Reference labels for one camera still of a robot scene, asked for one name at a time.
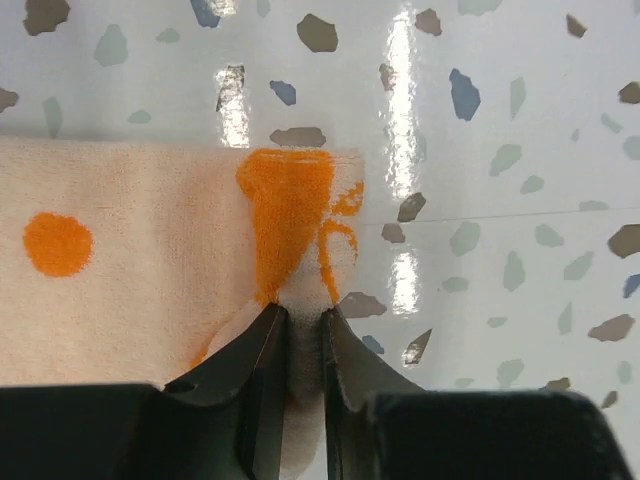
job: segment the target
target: folded towel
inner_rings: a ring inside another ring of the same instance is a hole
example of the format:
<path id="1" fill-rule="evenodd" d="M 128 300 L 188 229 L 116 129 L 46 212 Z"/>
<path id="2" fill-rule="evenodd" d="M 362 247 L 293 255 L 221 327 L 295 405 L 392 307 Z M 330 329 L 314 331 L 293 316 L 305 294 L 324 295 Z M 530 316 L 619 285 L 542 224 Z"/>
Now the folded towel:
<path id="1" fill-rule="evenodd" d="M 0 384 L 162 386 L 290 313 L 282 478 L 322 424 L 320 314 L 357 257 L 361 158 L 0 138 Z"/>

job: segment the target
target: towel fold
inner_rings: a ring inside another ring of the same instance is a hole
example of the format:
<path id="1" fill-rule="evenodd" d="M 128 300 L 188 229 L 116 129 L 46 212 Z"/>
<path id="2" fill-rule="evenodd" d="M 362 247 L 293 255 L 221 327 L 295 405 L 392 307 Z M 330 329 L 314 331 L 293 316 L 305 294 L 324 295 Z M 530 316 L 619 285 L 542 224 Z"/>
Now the towel fold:
<path id="1" fill-rule="evenodd" d="M 0 384 L 152 382 L 291 315 L 282 478 L 322 430 L 320 314 L 357 258 L 354 152 L 0 139 Z"/>

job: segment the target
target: speckled surface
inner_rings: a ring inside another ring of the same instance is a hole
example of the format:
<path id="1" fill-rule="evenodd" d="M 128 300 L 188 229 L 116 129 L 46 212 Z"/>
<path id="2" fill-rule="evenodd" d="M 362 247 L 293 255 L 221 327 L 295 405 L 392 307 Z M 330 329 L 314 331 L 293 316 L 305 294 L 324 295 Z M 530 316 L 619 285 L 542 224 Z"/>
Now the speckled surface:
<path id="1" fill-rule="evenodd" d="M 640 2 L 69 5 L 3 6 L 0 132 L 361 149 L 357 335 L 427 388 L 583 392 L 640 473 Z"/>

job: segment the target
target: orange circle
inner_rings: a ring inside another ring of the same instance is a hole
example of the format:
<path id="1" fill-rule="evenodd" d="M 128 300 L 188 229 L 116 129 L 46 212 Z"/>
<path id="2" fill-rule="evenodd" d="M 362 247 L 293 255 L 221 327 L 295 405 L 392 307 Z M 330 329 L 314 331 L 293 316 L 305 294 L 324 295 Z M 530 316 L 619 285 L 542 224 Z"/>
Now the orange circle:
<path id="1" fill-rule="evenodd" d="M 33 266 L 48 277 L 70 277 L 89 262 L 93 238 L 73 217 L 39 213 L 24 229 L 24 248 Z"/>

